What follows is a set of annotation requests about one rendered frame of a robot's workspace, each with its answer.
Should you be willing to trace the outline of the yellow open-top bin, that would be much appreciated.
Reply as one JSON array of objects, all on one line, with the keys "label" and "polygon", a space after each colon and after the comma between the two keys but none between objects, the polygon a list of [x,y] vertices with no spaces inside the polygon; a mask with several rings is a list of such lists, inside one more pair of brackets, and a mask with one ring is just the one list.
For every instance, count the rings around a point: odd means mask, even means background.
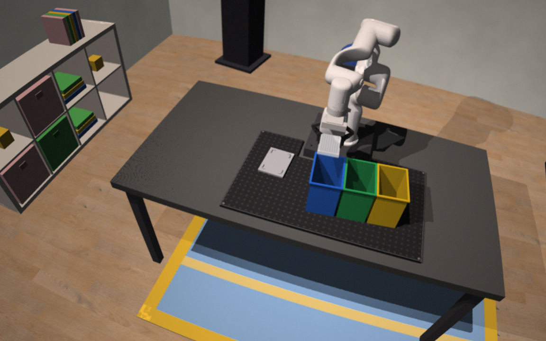
[{"label": "yellow open-top bin", "polygon": [[409,202],[408,169],[378,165],[377,196],[373,197],[367,223],[395,228]]}]

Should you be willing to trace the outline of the blue bin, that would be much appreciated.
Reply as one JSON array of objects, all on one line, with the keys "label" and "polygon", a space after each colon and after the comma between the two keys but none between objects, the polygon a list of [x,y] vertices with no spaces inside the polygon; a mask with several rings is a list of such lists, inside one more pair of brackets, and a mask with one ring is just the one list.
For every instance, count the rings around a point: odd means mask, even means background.
[{"label": "blue bin", "polygon": [[340,192],[343,190],[345,167],[346,157],[335,158],[315,154],[306,212],[334,216]]}]

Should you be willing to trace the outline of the green open-top bin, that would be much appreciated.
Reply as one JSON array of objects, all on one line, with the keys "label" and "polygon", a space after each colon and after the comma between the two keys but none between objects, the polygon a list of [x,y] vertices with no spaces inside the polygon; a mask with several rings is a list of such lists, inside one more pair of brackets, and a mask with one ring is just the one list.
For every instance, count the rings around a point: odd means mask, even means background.
[{"label": "green open-top bin", "polygon": [[364,223],[376,196],[377,163],[347,159],[336,217]]}]

